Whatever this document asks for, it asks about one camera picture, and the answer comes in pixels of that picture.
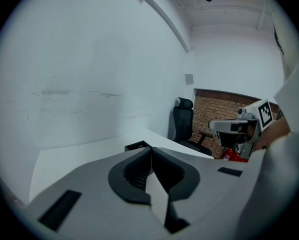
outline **white table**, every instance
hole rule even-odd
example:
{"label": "white table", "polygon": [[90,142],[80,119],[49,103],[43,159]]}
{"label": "white table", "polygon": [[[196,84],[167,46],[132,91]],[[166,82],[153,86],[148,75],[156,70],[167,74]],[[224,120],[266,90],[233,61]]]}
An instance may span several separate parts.
{"label": "white table", "polygon": [[150,130],[95,141],[87,144],[42,149],[38,155],[30,185],[29,201],[40,192],[86,163],[107,158],[124,152],[124,147],[145,141],[152,147],[166,148],[193,156],[213,159],[213,157],[182,146]]}

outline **white ceiling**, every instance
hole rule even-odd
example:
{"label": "white ceiling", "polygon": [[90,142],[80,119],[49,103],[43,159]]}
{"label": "white ceiling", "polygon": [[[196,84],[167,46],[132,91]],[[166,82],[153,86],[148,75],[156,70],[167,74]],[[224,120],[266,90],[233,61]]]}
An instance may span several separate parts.
{"label": "white ceiling", "polygon": [[[257,28],[265,0],[177,0],[190,25],[232,24]],[[272,9],[266,3],[260,29],[273,32]]]}

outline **person's arm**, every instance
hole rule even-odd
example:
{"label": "person's arm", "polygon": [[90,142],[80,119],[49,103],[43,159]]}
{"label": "person's arm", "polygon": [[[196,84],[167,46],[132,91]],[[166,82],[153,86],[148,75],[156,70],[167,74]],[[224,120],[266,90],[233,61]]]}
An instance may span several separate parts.
{"label": "person's arm", "polygon": [[260,140],[255,145],[255,150],[261,150],[263,147],[268,148],[272,142],[279,137],[288,135],[290,131],[285,117],[273,122],[260,136]]}

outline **black office chair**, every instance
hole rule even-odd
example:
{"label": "black office chair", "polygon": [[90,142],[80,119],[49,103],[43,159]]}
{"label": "black office chair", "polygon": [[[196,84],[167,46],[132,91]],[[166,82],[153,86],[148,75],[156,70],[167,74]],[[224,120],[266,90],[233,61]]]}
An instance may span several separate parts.
{"label": "black office chair", "polygon": [[193,134],[193,115],[194,112],[193,102],[186,98],[179,98],[179,105],[175,106],[173,109],[174,122],[176,128],[175,142],[188,147],[192,150],[204,153],[205,155],[211,156],[212,151],[207,147],[202,146],[202,142],[205,137],[213,138],[211,134],[205,132],[199,132],[201,138],[198,143],[189,140]]}

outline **brick wall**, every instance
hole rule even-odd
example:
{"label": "brick wall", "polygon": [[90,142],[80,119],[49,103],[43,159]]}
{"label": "brick wall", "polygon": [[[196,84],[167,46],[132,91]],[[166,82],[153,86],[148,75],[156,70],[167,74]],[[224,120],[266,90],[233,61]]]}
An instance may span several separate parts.
{"label": "brick wall", "polygon": [[[219,144],[216,134],[209,129],[211,120],[234,119],[239,108],[246,107],[258,98],[248,97],[229,92],[213,90],[197,90],[194,104],[193,135],[191,141],[198,142],[201,138],[199,132],[213,135],[213,139],[206,137],[202,145],[212,151],[212,156],[222,158],[224,148]],[[270,104],[273,118],[276,119],[278,106]]]}

